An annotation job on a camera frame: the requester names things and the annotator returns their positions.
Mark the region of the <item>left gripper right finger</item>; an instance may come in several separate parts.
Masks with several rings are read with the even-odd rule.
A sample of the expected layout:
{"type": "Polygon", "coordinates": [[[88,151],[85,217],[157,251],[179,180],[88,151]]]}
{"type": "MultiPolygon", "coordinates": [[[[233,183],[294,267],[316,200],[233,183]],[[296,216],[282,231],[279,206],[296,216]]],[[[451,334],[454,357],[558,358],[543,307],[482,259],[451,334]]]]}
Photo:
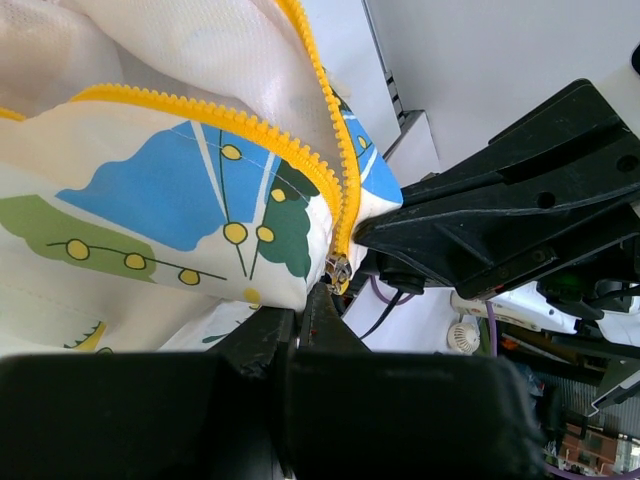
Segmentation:
{"type": "Polygon", "coordinates": [[[369,350],[317,285],[282,313],[290,479],[540,479],[541,435],[501,358],[369,350]]]}

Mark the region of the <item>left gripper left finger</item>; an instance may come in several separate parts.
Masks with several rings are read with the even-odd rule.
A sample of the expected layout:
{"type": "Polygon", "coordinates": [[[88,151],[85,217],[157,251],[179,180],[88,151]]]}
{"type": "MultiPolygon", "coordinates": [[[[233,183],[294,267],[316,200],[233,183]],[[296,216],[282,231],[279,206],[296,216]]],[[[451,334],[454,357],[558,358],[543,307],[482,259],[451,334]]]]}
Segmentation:
{"type": "Polygon", "coordinates": [[[197,353],[1,362],[5,479],[280,479],[270,367],[294,314],[264,308],[197,353]]]}

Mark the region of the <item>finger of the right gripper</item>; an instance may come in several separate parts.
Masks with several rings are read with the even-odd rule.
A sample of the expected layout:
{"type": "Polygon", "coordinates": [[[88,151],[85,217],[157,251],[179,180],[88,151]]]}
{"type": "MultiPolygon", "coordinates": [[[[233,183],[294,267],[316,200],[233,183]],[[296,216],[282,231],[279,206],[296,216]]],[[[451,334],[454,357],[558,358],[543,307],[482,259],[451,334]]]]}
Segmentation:
{"type": "Polygon", "coordinates": [[[639,106],[578,79],[449,170],[405,187],[357,244],[466,298],[565,269],[639,278],[639,106]]]}

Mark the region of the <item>metal zipper slider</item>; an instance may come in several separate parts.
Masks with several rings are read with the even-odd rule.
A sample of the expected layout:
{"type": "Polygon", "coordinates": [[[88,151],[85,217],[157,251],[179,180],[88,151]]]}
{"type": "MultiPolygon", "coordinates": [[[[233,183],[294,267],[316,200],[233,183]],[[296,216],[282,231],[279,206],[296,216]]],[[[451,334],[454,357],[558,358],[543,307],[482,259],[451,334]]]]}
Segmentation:
{"type": "Polygon", "coordinates": [[[342,296],[349,286],[353,270],[348,257],[339,252],[332,252],[325,261],[323,280],[333,295],[342,296]]]}

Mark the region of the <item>cream dinosaur print yellow-hood jacket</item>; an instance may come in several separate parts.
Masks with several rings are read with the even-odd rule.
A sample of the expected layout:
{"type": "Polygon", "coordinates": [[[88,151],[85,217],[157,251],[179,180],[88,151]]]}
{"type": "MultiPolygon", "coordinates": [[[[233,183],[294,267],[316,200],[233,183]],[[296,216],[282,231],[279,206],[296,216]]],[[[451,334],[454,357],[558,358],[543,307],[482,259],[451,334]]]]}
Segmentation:
{"type": "Polygon", "coordinates": [[[205,348],[402,202],[297,1],[1,5],[5,356],[205,348]]]}

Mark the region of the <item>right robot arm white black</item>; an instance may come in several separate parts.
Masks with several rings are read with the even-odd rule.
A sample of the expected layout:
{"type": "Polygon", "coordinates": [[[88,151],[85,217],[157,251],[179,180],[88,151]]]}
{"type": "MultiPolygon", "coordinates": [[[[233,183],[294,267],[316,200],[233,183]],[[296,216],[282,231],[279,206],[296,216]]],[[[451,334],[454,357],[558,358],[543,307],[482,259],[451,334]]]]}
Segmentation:
{"type": "Polygon", "coordinates": [[[536,326],[563,333],[639,292],[639,137],[586,79],[402,195],[355,232],[393,287],[467,301],[532,289],[536,326]]]}

